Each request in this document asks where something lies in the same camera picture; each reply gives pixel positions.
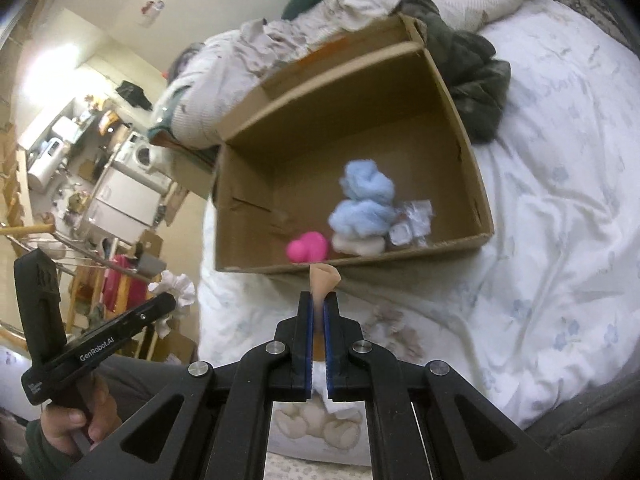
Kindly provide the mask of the person's left hand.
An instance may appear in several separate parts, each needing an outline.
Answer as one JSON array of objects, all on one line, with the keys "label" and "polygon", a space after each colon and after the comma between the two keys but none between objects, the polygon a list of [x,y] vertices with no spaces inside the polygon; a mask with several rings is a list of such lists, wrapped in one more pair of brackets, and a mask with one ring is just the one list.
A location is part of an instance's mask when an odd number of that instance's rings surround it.
[{"label": "person's left hand", "polygon": [[109,437],[121,424],[117,404],[108,390],[105,380],[93,379],[93,394],[90,402],[91,418],[76,408],[63,408],[49,404],[40,417],[43,437],[56,450],[67,456],[76,455],[79,448],[73,438],[76,431],[87,430],[92,446]]}]

